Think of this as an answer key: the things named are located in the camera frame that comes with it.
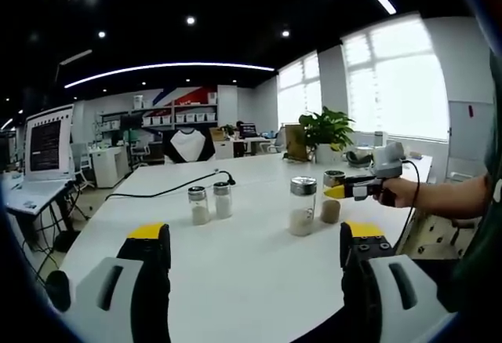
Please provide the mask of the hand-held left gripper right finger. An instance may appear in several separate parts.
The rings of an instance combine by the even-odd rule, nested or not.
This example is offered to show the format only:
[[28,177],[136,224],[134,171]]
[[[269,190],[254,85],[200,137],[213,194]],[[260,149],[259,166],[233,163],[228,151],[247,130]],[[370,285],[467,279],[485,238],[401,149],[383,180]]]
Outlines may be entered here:
[[382,235],[340,226],[341,288],[357,342],[431,342],[451,322],[436,282]]

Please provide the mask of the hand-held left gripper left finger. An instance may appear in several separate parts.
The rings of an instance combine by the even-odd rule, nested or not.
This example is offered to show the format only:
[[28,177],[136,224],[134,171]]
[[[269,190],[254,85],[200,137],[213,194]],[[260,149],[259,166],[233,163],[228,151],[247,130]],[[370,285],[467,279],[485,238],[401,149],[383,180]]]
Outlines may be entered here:
[[68,325],[84,342],[169,342],[167,224],[133,231],[76,286]]

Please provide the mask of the person's right hand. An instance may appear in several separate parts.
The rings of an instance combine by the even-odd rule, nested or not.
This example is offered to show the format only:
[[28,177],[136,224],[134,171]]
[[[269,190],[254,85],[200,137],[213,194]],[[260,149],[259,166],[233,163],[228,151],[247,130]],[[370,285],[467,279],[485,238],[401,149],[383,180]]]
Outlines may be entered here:
[[417,182],[403,178],[387,179],[382,184],[382,192],[374,199],[384,206],[405,208],[413,205]]

